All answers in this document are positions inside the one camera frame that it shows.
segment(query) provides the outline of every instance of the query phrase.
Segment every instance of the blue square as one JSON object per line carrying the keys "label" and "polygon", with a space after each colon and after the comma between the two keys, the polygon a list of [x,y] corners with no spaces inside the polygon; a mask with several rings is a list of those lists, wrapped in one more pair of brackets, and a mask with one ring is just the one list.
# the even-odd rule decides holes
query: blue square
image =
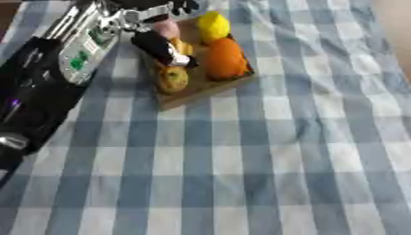
{"label": "blue square", "polygon": [[409,234],[411,214],[407,203],[382,203],[377,208],[386,234]]}
{"label": "blue square", "polygon": [[305,176],[302,173],[278,173],[274,177],[280,205],[299,206],[311,204]]}
{"label": "blue square", "polygon": [[277,205],[277,194],[272,174],[245,173],[244,190],[248,206]]}
{"label": "blue square", "polygon": [[127,147],[129,124],[121,121],[105,121],[100,131],[99,146]]}
{"label": "blue square", "polygon": [[325,143],[300,143],[304,170],[308,173],[333,173]]}
{"label": "blue square", "polygon": [[301,61],[301,41],[295,36],[295,34],[282,33],[282,31],[277,31],[275,37],[277,40],[278,49],[284,57],[291,57],[293,59]]}
{"label": "blue square", "polygon": [[184,175],[204,175],[213,172],[212,149],[207,147],[184,148]]}
{"label": "blue square", "polygon": [[148,220],[148,208],[118,208],[116,213],[116,223],[114,223],[113,227],[113,234],[146,234]]}
{"label": "blue square", "polygon": [[357,148],[364,171],[391,172],[393,170],[385,147],[381,142],[359,143],[357,144]]}
{"label": "blue square", "polygon": [[373,198],[364,173],[336,173],[344,204],[372,204]]}
{"label": "blue square", "polygon": [[361,86],[359,83],[359,75],[349,75],[353,73],[351,70],[347,70],[343,74],[334,74],[334,84],[336,88],[344,95],[362,95]]}
{"label": "blue square", "polygon": [[84,207],[116,207],[121,176],[92,176]]}
{"label": "blue square", "polygon": [[128,133],[129,147],[152,147],[156,143],[157,122],[132,121]]}
{"label": "blue square", "polygon": [[245,207],[247,204],[243,181],[242,175],[215,175],[215,207]]}
{"label": "blue square", "polygon": [[255,53],[258,58],[272,58],[281,55],[274,41],[255,40]]}
{"label": "blue square", "polygon": [[88,193],[90,176],[62,176],[54,206],[82,210]]}
{"label": "blue square", "polygon": [[182,210],[182,235],[214,235],[214,209],[188,208]]}
{"label": "blue square", "polygon": [[403,191],[394,172],[369,172],[367,173],[367,179],[375,203],[405,203]]}
{"label": "blue square", "polygon": [[181,147],[184,145],[184,120],[160,120],[157,124],[156,146]]}
{"label": "blue square", "polygon": [[267,129],[271,145],[294,144],[296,140],[295,123],[293,120],[269,120],[267,121]]}
{"label": "blue square", "polygon": [[71,147],[67,152],[64,163],[64,175],[90,175],[94,167],[94,158],[97,148]]}
{"label": "blue square", "polygon": [[21,204],[29,179],[30,175],[22,174],[15,174],[11,177],[10,181],[4,188],[2,188],[2,193],[0,194],[0,208],[17,209]]}
{"label": "blue square", "polygon": [[312,204],[341,204],[333,173],[307,173],[305,179]]}
{"label": "blue square", "polygon": [[326,143],[351,143],[350,126],[345,118],[323,118]]}
{"label": "blue square", "polygon": [[83,209],[55,207],[47,221],[48,234],[71,235],[79,231]]}
{"label": "blue square", "polygon": [[26,186],[26,197],[20,207],[24,208],[47,208],[53,207],[56,189],[60,183],[58,176],[36,176],[30,177]]}
{"label": "blue square", "polygon": [[296,140],[303,143],[326,143],[326,128],[320,118],[298,116],[295,119]]}
{"label": "blue square", "polygon": [[183,202],[182,207],[209,207],[214,206],[213,176],[209,175],[185,175],[183,178]]}
{"label": "blue square", "polygon": [[233,3],[229,12],[229,21],[231,24],[249,25],[252,23],[250,11],[247,7],[245,7],[245,5],[236,4],[235,0],[231,0],[230,3]]}
{"label": "blue square", "polygon": [[324,7],[324,9],[320,9],[320,10],[311,9],[310,11],[311,11],[311,17],[314,19],[315,24],[330,25],[330,26],[335,27],[335,18],[333,16],[333,12],[328,9],[327,5]]}
{"label": "blue square", "polygon": [[247,207],[250,234],[279,234],[282,231],[281,214],[274,206]]}
{"label": "blue square", "polygon": [[276,2],[270,9],[270,17],[270,21],[279,28],[289,29],[293,26],[286,2]]}
{"label": "blue square", "polygon": [[312,205],[311,208],[319,234],[350,234],[342,204]]}
{"label": "blue square", "polygon": [[270,146],[243,146],[242,147],[244,173],[272,174],[272,154]]}
{"label": "blue square", "polygon": [[129,147],[124,160],[123,175],[151,175],[154,148]]}
{"label": "blue square", "polygon": [[106,95],[105,94],[93,94],[94,97],[90,97],[87,93],[84,96],[83,102],[79,105],[80,111],[77,117],[79,122],[89,125],[90,123],[100,124],[105,116],[106,111]]}
{"label": "blue square", "polygon": [[123,176],[117,207],[146,208],[150,206],[151,176]]}
{"label": "blue square", "polygon": [[183,198],[183,177],[178,175],[154,176],[151,183],[150,206],[180,207]]}
{"label": "blue square", "polygon": [[[296,69],[293,69],[293,67],[286,68],[287,63],[284,64],[283,66],[284,66],[284,70],[287,73],[291,73],[291,72],[298,73],[298,71]],[[288,95],[292,95],[290,96],[291,101],[295,100],[296,98],[299,98],[300,100],[304,101],[306,100],[306,97],[303,95],[312,95],[312,90],[311,90],[312,83],[308,75],[304,75],[303,72],[301,72],[300,74],[296,74],[296,73],[285,75],[285,87],[287,88]]]}
{"label": "blue square", "polygon": [[262,120],[265,117],[261,96],[239,96],[239,116],[241,120]]}
{"label": "blue square", "polygon": [[212,145],[211,121],[186,120],[185,146],[206,147]]}
{"label": "blue square", "polygon": [[267,123],[264,120],[241,120],[239,125],[242,146],[260,146],[269,143]]}
{"label": "blue square", "polygon": [[213,147],[239,145],[239,123],[237,121],[213,122]]}
{"label": "blue square", "polygon": [[73,147],[98,146],[102,122],[77,121],[72,134]]}

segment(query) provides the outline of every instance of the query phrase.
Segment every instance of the blue and white gingham cloth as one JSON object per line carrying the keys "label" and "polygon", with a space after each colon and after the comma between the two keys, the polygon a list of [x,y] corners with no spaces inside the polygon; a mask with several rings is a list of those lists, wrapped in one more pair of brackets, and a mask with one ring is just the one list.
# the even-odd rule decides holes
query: blue and white gingham cloth
{"label": "blue and white gingham cloth", "polygon": [[[408,235],[411,87],[367,0],[213,0],[259,78],[159,113],[124,35],[0,234]],[[67,2],[23,3],[2,59]]]}

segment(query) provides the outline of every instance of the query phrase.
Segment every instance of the wooden cutting board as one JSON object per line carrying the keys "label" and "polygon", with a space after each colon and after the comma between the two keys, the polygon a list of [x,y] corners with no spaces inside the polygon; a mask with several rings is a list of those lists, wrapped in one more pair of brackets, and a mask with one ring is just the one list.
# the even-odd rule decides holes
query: wooden cutting board
{"label": "wooden cutting board", "polygon": [[[255,71],[248,62],[249,71],[242,76],[233,77],[222,82],[211,81],[206,75],[206,69],[203,65],[208,47],[202,44],[200,40],[199,29],[196,26],[197,19],[198,18],[192,18],[179,21],[178,25],[181,30],[181,40],[193,45],[194,56],[200,62],[200,66],[192,70],[187,70],[190,80],[188,86],[182,90],[182,92],[165,95],[156,86],[155,92],[161,111],[193,103],[196,100],[227,91],[256,78]],[[158,79],[160,79],[160,71],[156,69],[154,61],[151,61],[148,66],[150,68],[150,74],[155,80],[153,82],[156,84]]]}

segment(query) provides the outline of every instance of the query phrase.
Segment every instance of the white square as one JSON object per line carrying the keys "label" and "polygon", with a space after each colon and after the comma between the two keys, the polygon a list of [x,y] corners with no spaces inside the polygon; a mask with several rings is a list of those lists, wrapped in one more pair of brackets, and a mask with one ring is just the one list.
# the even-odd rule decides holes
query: white square
{"label": "white square", "polygon": [[308,10],[308,3],[306,0],[286,0],[290,11],[305,11]]}
{"label": "white square", "polygon": [[183,175],[183,147],[156,147],[153,175]]}
{"label": "white square", "polygon": [[32,175],[59,177],[64,169],[68,147],[45,147],[39,151]]}
{"label": "white square", "polygon": [[358,23],[338,23],[336,27],[342,39],[362,39],[364,37],[364,30]]}
{"label": "white square", "polygon": [[290,101],[286,96],[265,96],[263,98],[266,119],[289,120],[293,118]]}
{"label": "white square", "polygon": [[93,175],[121,176],[126,147],[100,147],[95,155]]}
{"label": "white square", "polygon": [[251,25],[252,38],[259,43],[259,41],[274,41],[275,32],[273,24],[263,22],[256,22]]}
{"label": "white square", "polygon": [[115,208],[95,208],[84,209],[82,222],[79,228],[79,235],[111,235],[116,221]]}
{"label": "white square", "polygon": [[352,67],[358,75],[375,75],[382,72],[380,64],[372,55],[351,55],[350,58]]}
{"label": "white square", "polygon": [[378,94],[367,96],[372,102],[372,111],[377,117],[401,117],[402,111],[392,95]]}
{"label": "white square", "polygon": [[411,171],[410,142],[385,143],[384,146],[395,172]]}
{"label": "white square", "polygon": [[328,0],[328,5],[331,10],[348,10],[350,9],[350,1],[347,0]]}
{"label": "white square", "polygon": [[213,148],[214,174],[243,174],[241,148],[216,146]]}
{"label": "white square", "polygon": [[216,235],[248,235],[249,220],[245,207],[216,207],[214,223]]}
{"label": "white square", "polygon": [[311,206],[281,206],[283,235],[317,235]]}
{"label": "white square", "polygon": [[324,55],[305,56],[304,65],[306,72],[312,76],[331,76],[328,57]]}
{"label": "white square", "polygon": [[295,35],[299,39],[313,41],[318,39],[318,29],[314,24],[294,24]]}
{"label": "white square", "polygon": [[345,204],[344,209],[350,226],[350,234],[385,234],[385,228],[375,204]]}
{"label": "white square", "polygon": [[132,107],[132,98],[110,97],[107,100],[104,121],[129,122]]}
{"label": "white square", "polygon": [[257,58],[258,70],[261,75],[283,75],[283,62],[281,57]]}
{"label": "white square", "polygon": [[50,214],[50,208],[20,207],[10,235],[46,234]]}
{"label": "white square", "polygon": [[210,4],[209,11],[217,10],[217,11],[223,11],[223,10],[229,10],[229,1],[228,0],[219,0],[216,2],[213,2]]}
{"label": "white square", "polygon": [[344,118],[344,106],[339,95],[314,95],[318,114],[322,118]]}
{"label": "white square", "polygon": [[211,97],[212,119],[216,121],[239,120],[239,104],[233,97]]}
{"label": "white square", "polygon": [[355,143],[329,143],[328,150],[335,172],[363,171]]}
{"label": "white square", "polygon": [[136,77],[139,74],[139,67],[137,66],[137,56],[129,55],[129,52],[119,53],[116,56],[115,64],[113,67],[113,73],[111,77],[116,78],[128,78]]}
{"label": "white square", "polygon": [[271,9],[272,8],[271,5],[270,5],[270,0],[260,0],[260,1],[258,1],[258,3],[259,3],[259,6],[258,6],[259,9],[266,10],[266,9]]}
{"label": "white square", "polygon": [[178,106],[169,110],[160,112],[157,115],[158,120],[184,120],[185,106]]}
{"label": "white square", "polygon": [[301,173],[304,163],[298,144],[271,146],[272,168],[275,173]]}
{"label": "white square", "polygon": [[150,208],[147,235],[182,234],[180,208]]}

